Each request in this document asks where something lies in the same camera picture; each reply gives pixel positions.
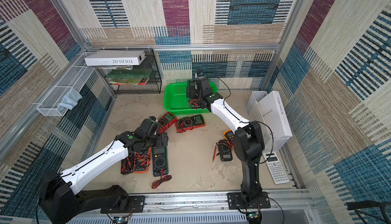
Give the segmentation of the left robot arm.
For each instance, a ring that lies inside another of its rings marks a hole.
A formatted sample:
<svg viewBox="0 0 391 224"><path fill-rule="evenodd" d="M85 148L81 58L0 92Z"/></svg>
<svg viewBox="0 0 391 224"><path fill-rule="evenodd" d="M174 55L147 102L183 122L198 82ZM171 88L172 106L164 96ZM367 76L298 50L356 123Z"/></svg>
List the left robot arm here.
<svg viewBox="0 0 391 224"><path fill-rule="evenodd" d="M105 148L83 162L61 173L46 173L36 208L41 208L53 224L65 224L75 216L95 209L130 211L129 194L121 186L98 190L84 190L84 187L132 153L153 147L158 128L157 119L148 117L135 131L116 135Z"/></svg>

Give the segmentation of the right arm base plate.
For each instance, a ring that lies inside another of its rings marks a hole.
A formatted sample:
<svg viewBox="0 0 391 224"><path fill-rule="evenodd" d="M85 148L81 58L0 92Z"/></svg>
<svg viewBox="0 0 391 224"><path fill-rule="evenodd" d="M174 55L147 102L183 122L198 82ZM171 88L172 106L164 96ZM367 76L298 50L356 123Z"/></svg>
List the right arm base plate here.
<svg viewBox="0 0 391 224"><path fill-rule="evenodd" d="M253 204L246 204L240 192L227 193L227 199L230 210L268 209L271 207L270 198L265 191Z"/></svg>

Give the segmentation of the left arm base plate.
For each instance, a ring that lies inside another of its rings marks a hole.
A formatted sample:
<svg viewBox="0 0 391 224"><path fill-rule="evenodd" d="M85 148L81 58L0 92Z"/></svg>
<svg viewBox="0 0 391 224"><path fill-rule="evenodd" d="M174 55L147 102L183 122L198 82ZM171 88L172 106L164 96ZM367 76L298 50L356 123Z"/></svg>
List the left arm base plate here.
<svg viewBox="0 0 391 224"><path fill-rule="evenodd" d="M146 196L136 195L121 198L117 203L101 209L101 214L142 213Z"/></svg>

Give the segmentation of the green DT9205A multimeter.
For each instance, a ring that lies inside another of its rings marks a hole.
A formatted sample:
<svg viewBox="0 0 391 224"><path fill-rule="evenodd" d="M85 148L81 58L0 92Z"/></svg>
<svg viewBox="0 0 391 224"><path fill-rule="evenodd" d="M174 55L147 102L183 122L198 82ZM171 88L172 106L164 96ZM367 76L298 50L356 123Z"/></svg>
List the green DT9205A multimeter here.
<svg viewBox="0 0 391 224"><path fill-rule="evenodd" d="M154 147L152 149L152 173L154 177L160 177L169 173L167 147Z"/></svg>

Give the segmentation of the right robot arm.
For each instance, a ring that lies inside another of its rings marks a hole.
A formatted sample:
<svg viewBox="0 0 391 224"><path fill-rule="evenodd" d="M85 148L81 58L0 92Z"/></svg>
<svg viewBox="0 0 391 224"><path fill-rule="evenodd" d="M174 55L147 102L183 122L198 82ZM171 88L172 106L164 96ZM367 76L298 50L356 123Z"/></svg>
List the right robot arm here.
<svg viewBox="0 0 391 224"><path fill-rule="evenodd" d="M259 165L265 148L261 125L237 113L226 100L210 86L205 76L187 81L186 97L201 103L218 116L234 133L234 152L242 164L241 198L247 206L255 205L262 196Z"/></svg>

